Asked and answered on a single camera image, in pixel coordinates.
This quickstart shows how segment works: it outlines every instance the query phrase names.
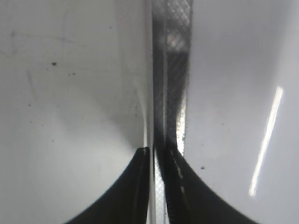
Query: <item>black curved edge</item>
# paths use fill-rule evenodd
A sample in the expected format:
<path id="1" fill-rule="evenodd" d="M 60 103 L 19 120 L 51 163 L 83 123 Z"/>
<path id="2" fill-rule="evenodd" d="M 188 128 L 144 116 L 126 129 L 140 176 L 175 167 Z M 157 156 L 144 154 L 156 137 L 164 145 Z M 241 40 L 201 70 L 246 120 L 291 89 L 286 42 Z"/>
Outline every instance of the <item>black curved edge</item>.
<path id="1" fill-rule="evenodd" d="M 112 187 L 66 224 L 145 224 L 149 190 L 150 150 L 139 148 Z"/>
<path id="2" fill-rule="evenodd" d="M 171 224 L 256 224 L 216 195 L 166 141 L 165 197 Z"/>

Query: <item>glossy white surface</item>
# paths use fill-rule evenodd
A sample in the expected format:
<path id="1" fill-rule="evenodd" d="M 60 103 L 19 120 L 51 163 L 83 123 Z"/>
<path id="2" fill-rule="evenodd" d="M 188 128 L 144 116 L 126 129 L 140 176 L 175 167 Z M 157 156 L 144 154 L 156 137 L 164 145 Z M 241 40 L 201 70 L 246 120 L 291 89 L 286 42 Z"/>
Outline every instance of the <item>glossy white surface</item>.
<path id="1" fill-rule="evenodd" d="M 1 224 L 68 221 L 143 146 L 144 24 L 138 0 L 0 0 Z"/>
<path id="2" fill-rule="evenodd" d="M 185 157 L 262 224 L 299 222 L 298 39 L 298 0 L 193 3 Z"/>

